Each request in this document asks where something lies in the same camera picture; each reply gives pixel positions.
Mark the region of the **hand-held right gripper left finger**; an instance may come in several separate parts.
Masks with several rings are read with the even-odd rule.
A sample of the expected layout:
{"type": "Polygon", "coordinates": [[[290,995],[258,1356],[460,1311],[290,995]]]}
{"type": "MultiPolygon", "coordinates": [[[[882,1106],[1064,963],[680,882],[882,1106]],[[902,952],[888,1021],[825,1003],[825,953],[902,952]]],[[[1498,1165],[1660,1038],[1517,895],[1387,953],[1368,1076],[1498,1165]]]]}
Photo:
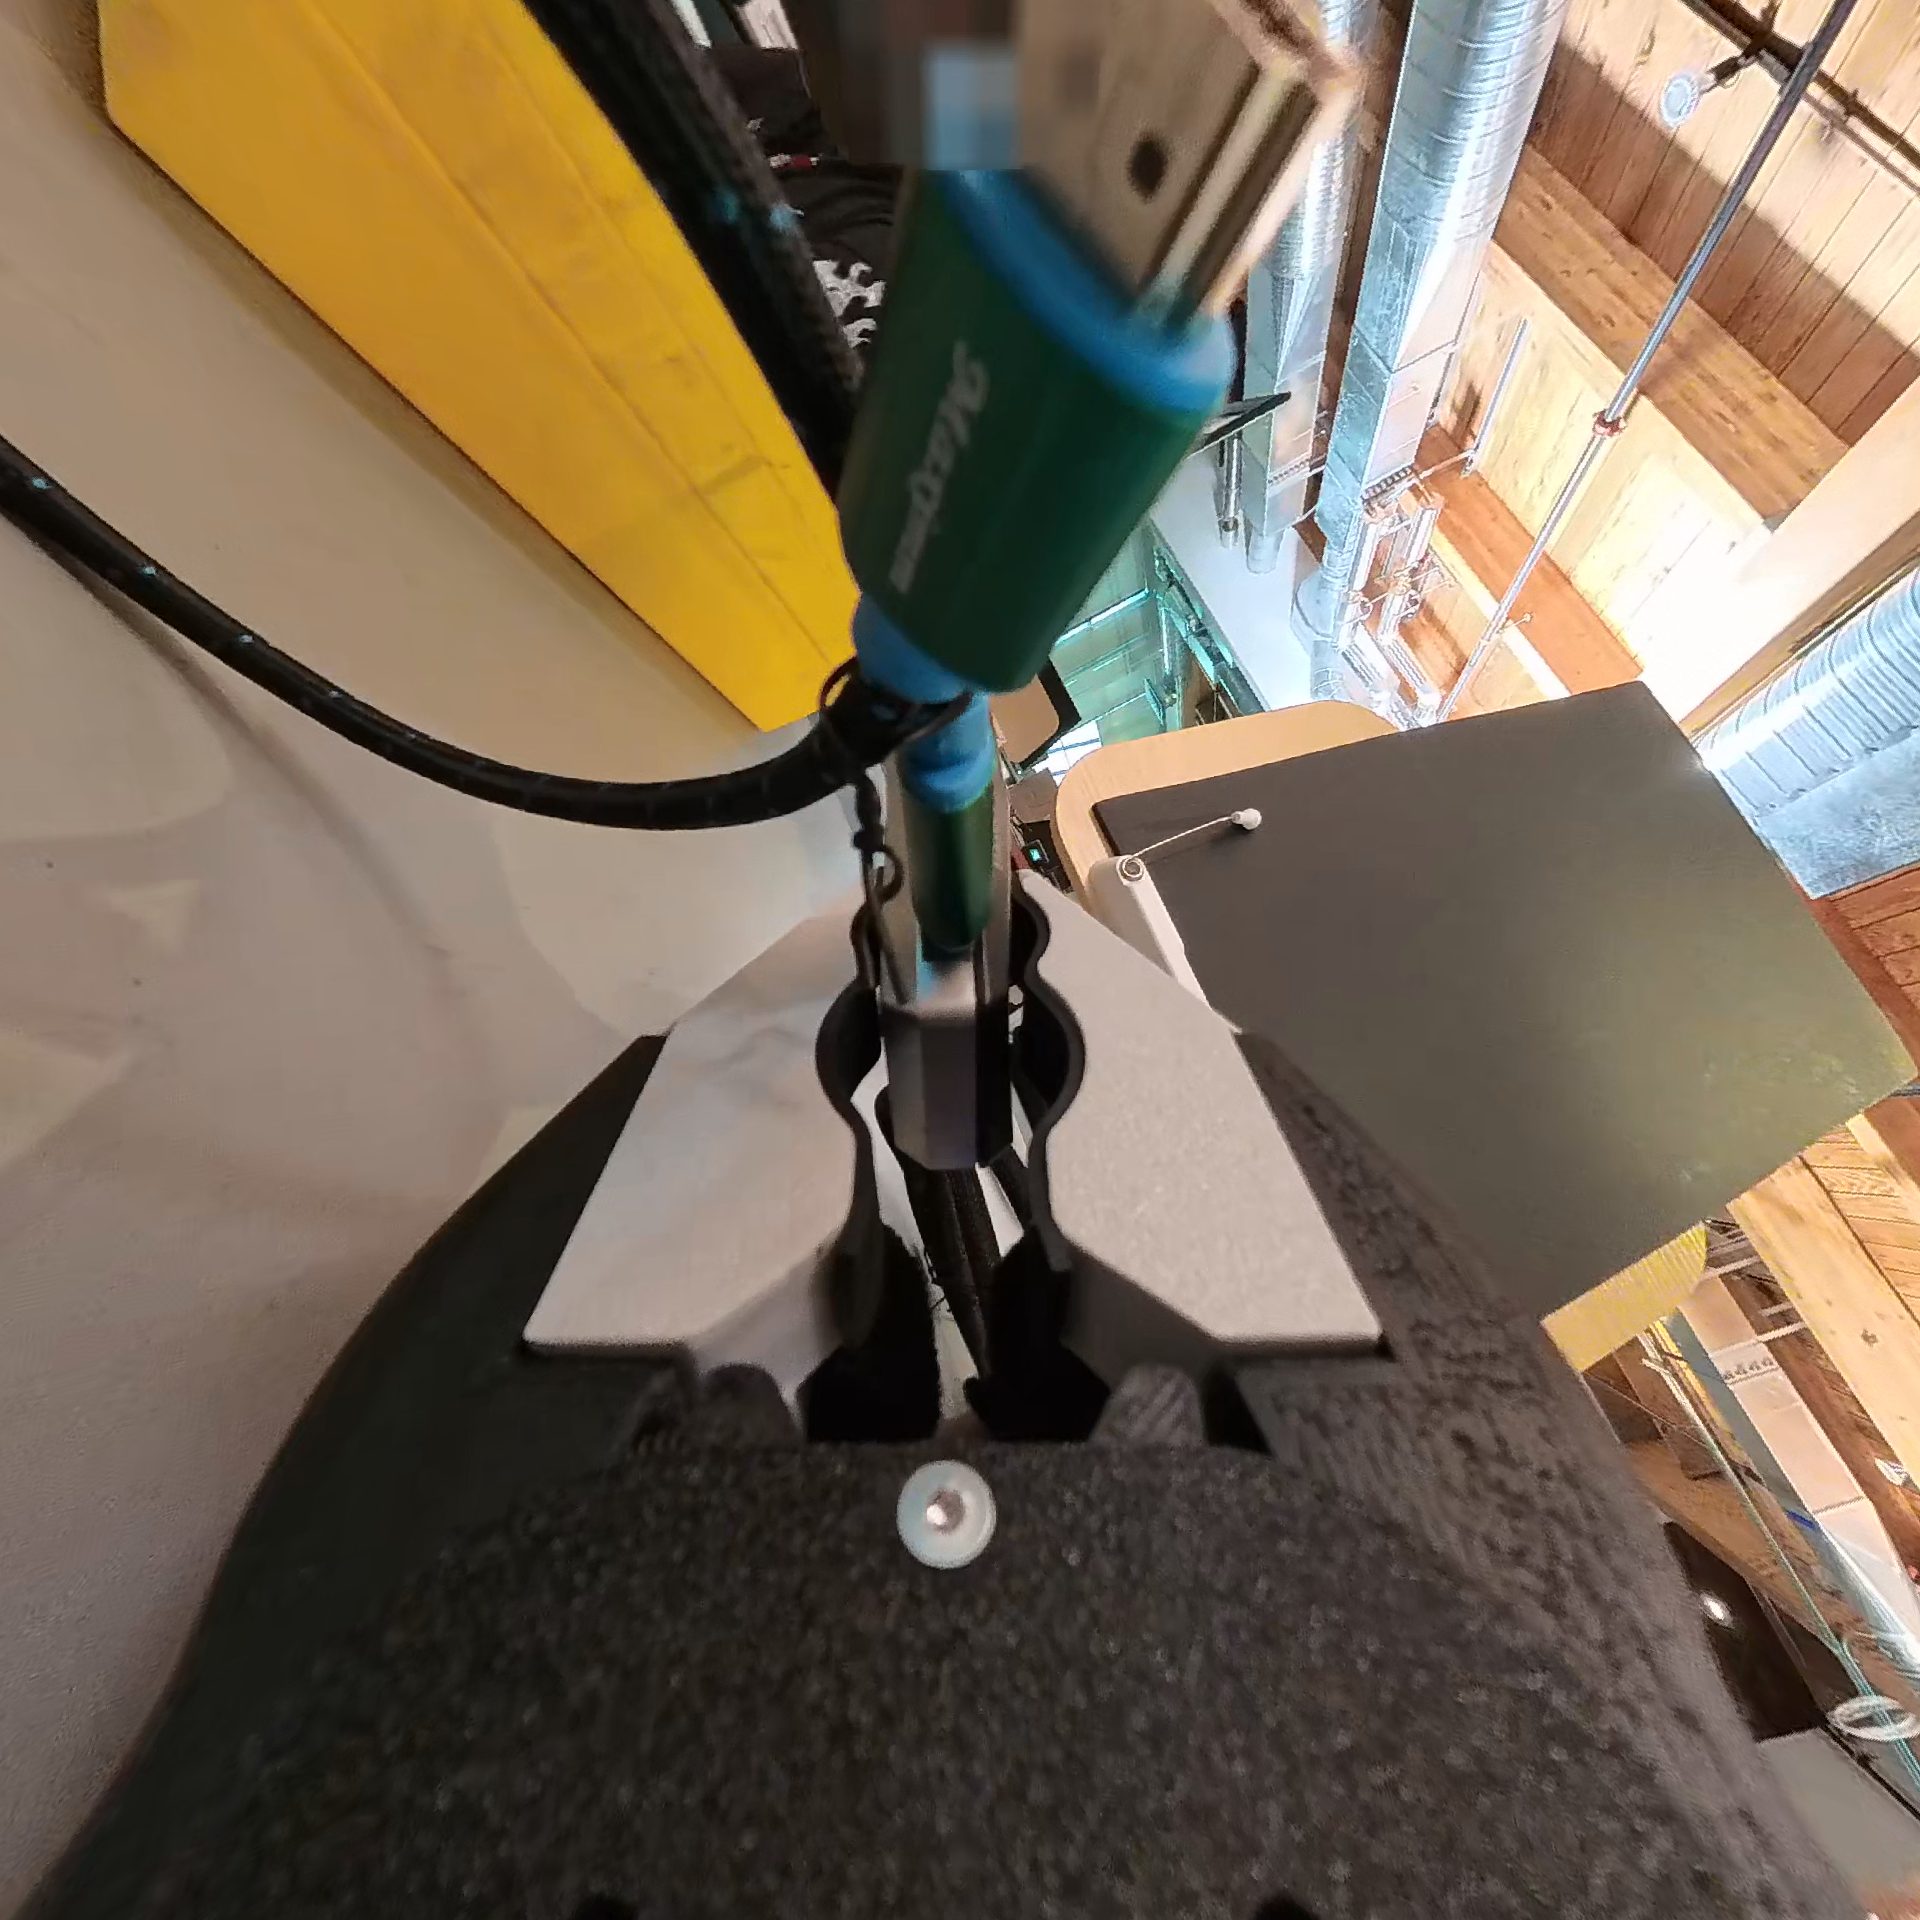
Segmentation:
{"type": "Polygon", "coordinates": [[[668,1029],[527,1319],[534,1353],[757,1366],[798,1402],[838,1343],[825,1266],[854,1205],[818,1069],[850,926],[831,901],[668,1029]]]}

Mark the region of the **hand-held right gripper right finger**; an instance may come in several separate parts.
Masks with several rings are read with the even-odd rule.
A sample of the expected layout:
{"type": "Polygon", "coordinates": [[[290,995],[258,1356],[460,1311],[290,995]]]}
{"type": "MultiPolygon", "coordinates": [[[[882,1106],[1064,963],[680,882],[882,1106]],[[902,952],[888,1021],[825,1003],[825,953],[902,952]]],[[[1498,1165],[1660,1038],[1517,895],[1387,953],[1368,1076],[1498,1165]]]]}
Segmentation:
{"type": "Polygon", "coordinates": [[[1130,1375],[1374,1361],[1382,1323],[1244,1033],[1052,886],[1011,901],[1024,1228],[987,1309],[992,1436],[1090,1436],[1130,1375]]]}

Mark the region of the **grey HDMI hub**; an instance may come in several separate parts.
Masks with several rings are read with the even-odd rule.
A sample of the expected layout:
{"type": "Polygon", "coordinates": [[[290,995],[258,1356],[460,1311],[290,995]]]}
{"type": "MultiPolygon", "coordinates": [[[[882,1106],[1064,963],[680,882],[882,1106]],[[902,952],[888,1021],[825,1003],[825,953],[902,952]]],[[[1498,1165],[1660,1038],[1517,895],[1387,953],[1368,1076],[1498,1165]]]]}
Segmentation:
{"type": "Polygon", "coordinates": [[[885,845],[900,891],[881,905],[881,1038],[894,1139],[914,1163],[955,1172],[992,1163],[1014,1139],[1011,1098],[1011,829],[1001,778],[948,829],[885,775],[885,845]],[[987,921],[965,949],[925,942],[920,915],[934,839],[964,851],[964,878],[987,921]]]}

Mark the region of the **grey desk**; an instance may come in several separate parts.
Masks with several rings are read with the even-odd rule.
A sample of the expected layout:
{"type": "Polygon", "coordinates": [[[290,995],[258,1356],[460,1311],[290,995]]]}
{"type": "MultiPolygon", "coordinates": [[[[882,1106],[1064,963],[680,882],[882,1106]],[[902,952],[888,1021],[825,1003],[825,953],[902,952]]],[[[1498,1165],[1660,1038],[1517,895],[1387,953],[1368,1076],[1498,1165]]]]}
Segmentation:
{"type": "MultiPolygon", "coordinates": [[[[328,681],[480,755],[768,758],[4,6],[4,435],[328,681]]],[[[632,1041],[851,886],[830,801],[522,818],[358,752],[4,529],[4,1915],[120,1775],[377,1293],[632,1041]]]]}

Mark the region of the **black board with wooden rim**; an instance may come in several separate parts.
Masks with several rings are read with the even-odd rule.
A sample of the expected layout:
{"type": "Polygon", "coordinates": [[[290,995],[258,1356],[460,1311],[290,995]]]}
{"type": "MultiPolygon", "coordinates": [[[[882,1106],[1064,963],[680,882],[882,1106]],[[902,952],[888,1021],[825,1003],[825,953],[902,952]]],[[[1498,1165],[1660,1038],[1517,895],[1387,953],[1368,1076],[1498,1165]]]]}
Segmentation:
{"type": "Polygon", "coordinates": [[[1354,736],[1297,705],[1081,759],[1197,985],[1550,1318],[1915,1081],[1895,1021],[1640,682],[1354,736]]]}

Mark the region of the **metal pipe with red clamp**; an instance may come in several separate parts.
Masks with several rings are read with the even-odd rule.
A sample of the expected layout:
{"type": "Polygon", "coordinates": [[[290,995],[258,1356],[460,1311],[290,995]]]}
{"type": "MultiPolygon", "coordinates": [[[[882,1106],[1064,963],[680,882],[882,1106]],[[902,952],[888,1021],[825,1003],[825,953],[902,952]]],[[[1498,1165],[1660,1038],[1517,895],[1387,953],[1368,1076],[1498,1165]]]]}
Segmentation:
{"type": "Polygon", "coordinates": [[[1904,3],[1575,3],[1428,435],[1450,589],[1434,716],[1644,675],[1682,603],[1840,461],[1765,345],[1821,281],[1791,193],[1861,151],[1861,46],[1904,3]],[[1685,66],[1721,85],[1665,131],[1685,66]]]}

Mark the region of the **yellow plastic bin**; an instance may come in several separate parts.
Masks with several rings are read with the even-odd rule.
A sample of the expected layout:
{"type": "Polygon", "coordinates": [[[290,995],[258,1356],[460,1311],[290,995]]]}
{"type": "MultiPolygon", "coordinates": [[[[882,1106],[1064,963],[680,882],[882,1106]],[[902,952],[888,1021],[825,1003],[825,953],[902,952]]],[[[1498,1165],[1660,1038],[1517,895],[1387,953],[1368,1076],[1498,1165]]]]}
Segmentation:
{"type": "Polygon", "coordinates": [[[101,3],[111,123],[774,731],[850,651],[830,483],[527,3],[101,3]]]}

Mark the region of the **silver foil-wrapped duct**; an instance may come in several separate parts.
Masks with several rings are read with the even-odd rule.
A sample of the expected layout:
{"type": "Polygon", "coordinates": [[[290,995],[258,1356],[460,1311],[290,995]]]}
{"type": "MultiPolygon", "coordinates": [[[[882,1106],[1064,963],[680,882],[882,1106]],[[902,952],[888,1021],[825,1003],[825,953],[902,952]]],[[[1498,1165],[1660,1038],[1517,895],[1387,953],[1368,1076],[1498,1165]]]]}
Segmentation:
{"type": "Polygon", "coordinates": [[[1917,862],[1917,572],[1695,739],[1815,901],[1917,862]]]}

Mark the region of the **silver ribbed air duct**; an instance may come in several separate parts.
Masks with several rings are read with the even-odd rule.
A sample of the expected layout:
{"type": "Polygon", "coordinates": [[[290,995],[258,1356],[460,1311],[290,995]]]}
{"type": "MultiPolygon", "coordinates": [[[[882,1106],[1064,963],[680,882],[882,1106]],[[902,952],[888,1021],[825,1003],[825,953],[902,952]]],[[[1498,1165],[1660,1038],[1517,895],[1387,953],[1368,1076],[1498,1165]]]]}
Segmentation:
{"type": "Polygon", "coordinates": [[[1347,696],[1340,675],[1367,575],[1367,506],[1421,453],[1562,21],[1565,3],[1410,9],[1315,506],[1322,556],[1297,592],[1317,699],[1347,696]]]}

